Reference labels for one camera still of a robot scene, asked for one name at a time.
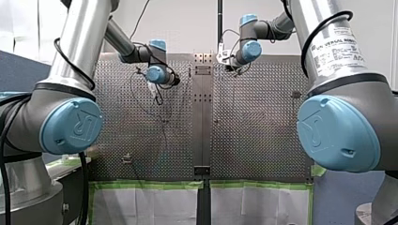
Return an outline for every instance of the white wall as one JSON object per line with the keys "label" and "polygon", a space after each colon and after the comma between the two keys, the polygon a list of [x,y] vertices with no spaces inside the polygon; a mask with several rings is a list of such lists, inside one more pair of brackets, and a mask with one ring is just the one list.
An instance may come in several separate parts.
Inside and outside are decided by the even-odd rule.
{"label": "white wall", "polygon": [[[396,1],[341,0],[355,13],[351,24],[368,68],[383,73],[398,89]],[[145,2],[120,0],[114,18],[126,33],[132,32]],[[270,20],[282,11],[280,0],[224,0],[223,28],[238,30],[239,18],[247,13]],[[61,34],[66,13],[59,0],[0,0],[0,50],[51,64],[53,40]],[[216,52],[217,1],[151,0],[134,40],[152,38],[166,39],[169,53]],[[227,34],[224,39],[232,48],[237,37]],[[262,43],[265,54],[300,54],[296,35],[275,44]],[[105,45],[105,51],[112,50]]]}
{"label": "white wall", "polygon": [[0,50],[51,64],[66,17],[59,0],[0,0]]}
{"label": "white wall", "polygon": [[[114,13],[115,20],[125,32],[131,33],[146,0],[121,0]],[[239,19],[247,13],[270,20],[283,11],[279,0],[224,0],[223,28],[238,31]],[[358,39],[368,68],[384,74],[393,86],[398,87],[395,74],[398,58],[393,45],[398,24],[395,18],[396,0],[341,0],[344,9],[354,11],[352,28]],[[164,38],[169,53],[208,53],[217,51],[217,1],[216,0],[151,0],[141,20],[134,40],[148,42]],[[225,36],[227,48],[232,48],[237,37]],[[270,44],[263,41],[265,54],[300,54],[296,35],[283,42]]]}

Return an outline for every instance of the blue joint cap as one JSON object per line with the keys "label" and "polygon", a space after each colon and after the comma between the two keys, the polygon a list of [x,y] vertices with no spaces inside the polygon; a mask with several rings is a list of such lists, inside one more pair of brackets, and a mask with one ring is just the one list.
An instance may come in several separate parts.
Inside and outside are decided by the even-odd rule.
{"label": "blue joint cap", "polygon": [[146,79],[151,83],[162,84],[166,82],[166,72],[158,66],[149,67],[146,73]]}
{"label": "blue joint cap", "polygon": [[240,26],[246,24],[246,23],[250,23],[252,21],[257,21],[257,15],[255,14],[246,14],[244,16],[242,16],[242,18],[240,18]]}
{"label": "blue joint cap", "polygon": [[242,48],[242,57],[243,59],[251,63],[252,61],[256,60],[263,51],[261,48],[261,44],[258,43],[256,40],[249,40],[246,44],[243,45]]}
{"label": "blue joint cap", "polygon": [[96,102],[76,97],[55,108],[39,133],[41,147],[54,155],[83,152],[100,135],[102,114]]}
{"label": "blue joint cap", "polygon": [[380,144],[354,106],[332,96],[306,100],[298,112],[298,137],[310,158],[333,171],[364,173],[380,160]]}
{"label": "blue joint cap", "polygon": [[162,39],[152,39],[149,41],[149,45],[166,52],[166,41]]}

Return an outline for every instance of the white label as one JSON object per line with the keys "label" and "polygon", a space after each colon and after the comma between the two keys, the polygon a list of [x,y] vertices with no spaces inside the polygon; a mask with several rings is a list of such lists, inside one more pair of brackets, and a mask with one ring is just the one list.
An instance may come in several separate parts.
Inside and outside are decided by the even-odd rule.
{"label": "white label", "polygon": [[315,40],[310,47],[319,76],[330,76],[343,67],[365,67],[357,41],[349,28],[335,28],[336,36]]}

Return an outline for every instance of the perforated metal panel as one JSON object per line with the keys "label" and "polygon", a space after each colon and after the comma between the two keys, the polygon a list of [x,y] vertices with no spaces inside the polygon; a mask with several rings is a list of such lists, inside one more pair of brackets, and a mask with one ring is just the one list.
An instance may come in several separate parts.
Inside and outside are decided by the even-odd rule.
{"label": "perforated metal panel", "polygon": [[296,131],[307,89],[299,57],[263,56],[237,77],[215,65],[213,88],[211,179],[310,177],[312,162]]}
{"label": "perforated metal panel", "polygon": [[[104,127],[94,148],[91,180],[192,180],[191,56],[168,55],[181,84],[162,91],[161,106],[152,100],[142,75],[146,65],[127,65],[104,54],[97,66],[95,91]],[[131,164],[121,158],[130,154]]]}

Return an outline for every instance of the green trim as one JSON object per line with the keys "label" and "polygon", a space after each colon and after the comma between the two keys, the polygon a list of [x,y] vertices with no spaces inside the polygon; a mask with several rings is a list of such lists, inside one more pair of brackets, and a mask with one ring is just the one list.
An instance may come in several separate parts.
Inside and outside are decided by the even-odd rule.
{"label": "green trim", "polygon": [[90,195],[89,195],[89,205],[88,205],[88,224],[93,225],[93,220],[94,220],[94,193],[96,190],[94,188],[90,189]]}
{"label": "green trim", "polygon": [[313,206],[314,206],[314,185],[311,185],[310,190],[310,199],[308,202],[308,225],[313,225]]}
{"label": "green trim", "polygon": [[308,190],[309,184],[289,184],[269,181],[210,181],[211,188],[273,188],[289,190]]}
{"label": "green trim", "polygon": [[137,180],[120,180],[114,182],[90,182],[91,188],[97,189],[202,189],[203,182],[156,182],[156,181],[137,181]]}
{"label": "green trim", "polygon": [[323,176],[326,173],[326,169],[319,166],[319,165],[313,165],[311,166],[311,176]]}

